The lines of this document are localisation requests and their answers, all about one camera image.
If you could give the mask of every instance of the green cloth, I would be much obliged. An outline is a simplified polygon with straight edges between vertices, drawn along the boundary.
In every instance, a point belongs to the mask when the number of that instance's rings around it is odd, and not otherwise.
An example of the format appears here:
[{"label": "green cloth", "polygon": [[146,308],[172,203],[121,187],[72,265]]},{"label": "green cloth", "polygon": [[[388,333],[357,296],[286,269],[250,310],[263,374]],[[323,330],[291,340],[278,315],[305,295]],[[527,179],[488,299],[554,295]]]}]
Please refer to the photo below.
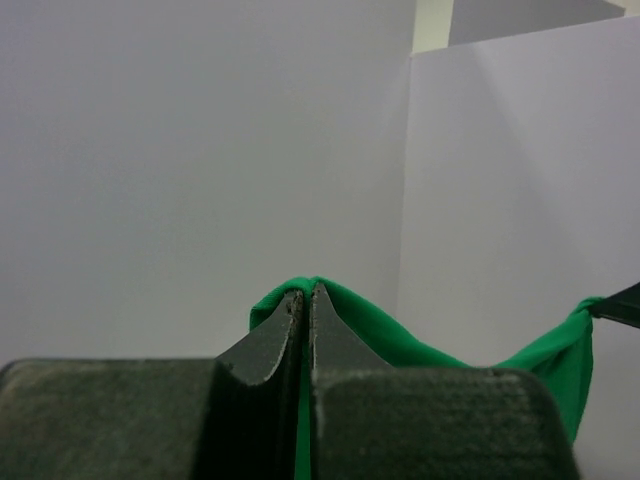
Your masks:
[{"label": "green cloth", "polygon": [[[267,319],[290,290],[304,292],[309,305],[316,283],[322,282],[338,315],[374,352],[395,367],[466,367],[433,347],[425,345],[381,309],[330,280],[294,278],[280,285],[251,310],[250,328]],[[593,354],[593,324],[587,308],[598,298],[584,300],[559,326],[496,367],[519,368],[534,373],[553,394],[567,435],[576,438],[589,393]],[[296,479],[309,479],[309,378],[308,349],[303,350],[303,370],[298,412]]]}]

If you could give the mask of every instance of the black object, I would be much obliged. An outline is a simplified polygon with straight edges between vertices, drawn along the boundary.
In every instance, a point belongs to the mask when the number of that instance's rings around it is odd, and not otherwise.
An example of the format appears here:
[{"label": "black object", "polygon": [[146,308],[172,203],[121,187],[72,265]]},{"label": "black object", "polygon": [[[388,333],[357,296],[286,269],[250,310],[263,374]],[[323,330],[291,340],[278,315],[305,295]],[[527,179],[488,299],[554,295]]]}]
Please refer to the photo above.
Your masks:
[{"label": "black object", "polygon": [[589,313],[596,318],[640,328],[640,283],[592,305]]},{"label": "black object", "polygon": [[314,479],[578,479],[551,394],[509,369],[391,368],[312,295]]},{"label": "black object", "polygon": [[[316,480],[578,478],[555,404],[530,374],[395,369],[324,286],[304,303],[288,293],[216,359],[10,364],[0,479],[293,478],[301,374]],[[591,313],[640,327],[640,284]]]},{"label": "black object", "polygon": [[292,292],[217,359],[13,363],[0,479],[291,478],[307,330]]}]

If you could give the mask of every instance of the white panel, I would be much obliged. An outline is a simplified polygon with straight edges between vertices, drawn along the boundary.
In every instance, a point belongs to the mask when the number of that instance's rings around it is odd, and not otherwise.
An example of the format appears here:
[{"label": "white panel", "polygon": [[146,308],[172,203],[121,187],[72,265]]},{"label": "white panel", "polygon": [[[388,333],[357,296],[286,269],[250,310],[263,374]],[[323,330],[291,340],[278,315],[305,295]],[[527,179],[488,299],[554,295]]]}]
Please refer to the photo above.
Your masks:
[{"label": "white panel", "polygon": [[[640,280],[640,18],[414,57],[398,314],[475,364]],[[601,321],[578,454],[640,472],[640,332]]]},{"label": "white panel", "polygon": [[393,310],[413,0],[0,4],[0,363],[200,355],[328,275]]}]

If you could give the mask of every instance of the green fabric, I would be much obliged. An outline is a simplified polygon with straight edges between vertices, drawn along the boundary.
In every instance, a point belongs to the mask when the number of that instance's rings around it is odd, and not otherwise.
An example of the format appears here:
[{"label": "green fabric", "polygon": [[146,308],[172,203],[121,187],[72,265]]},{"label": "green fabric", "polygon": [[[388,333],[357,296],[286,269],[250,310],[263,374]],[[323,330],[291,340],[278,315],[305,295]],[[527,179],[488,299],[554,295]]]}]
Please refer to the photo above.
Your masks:
[{"label": "green fabric", "polygon": [[[250,328],[267,319],[287,291],[311,291],[322,282],[338,315],[373,351],[395,367],[466,367],[460,360],[425,345],[381,309],[347,288],[321,277],[294,278],[280,285],[251,310]],[[593,355],[593,324],[587,307],[598,298],[584,300],[558,327],[496,367],[520,368],[534,373],[553,394],[567,435],[576,438],[589,393]],[[296,479],[311,477],[309,433],[308,349],[303,350],[303,374],[298,413]]]}]

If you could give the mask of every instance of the white backdrop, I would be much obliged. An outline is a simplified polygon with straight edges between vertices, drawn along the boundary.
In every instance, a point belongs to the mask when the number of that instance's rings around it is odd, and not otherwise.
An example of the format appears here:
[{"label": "white backdrop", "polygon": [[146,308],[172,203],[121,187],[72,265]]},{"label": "white backdrop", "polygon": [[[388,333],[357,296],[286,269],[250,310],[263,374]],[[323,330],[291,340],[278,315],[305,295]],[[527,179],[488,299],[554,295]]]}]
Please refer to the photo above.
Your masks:
[{"label": "white backdrop", "polygon": [[[398,317],[473,364],[582,298],[640,281],[640,18],[416,55]],[[590,479],[640,472],[640,331],[596,326],[576,443]]]},{"label": "white backdrop", "polygon": [[0,363],[219,353],[295,275],[393,311],[414,13],[0,2]]}]

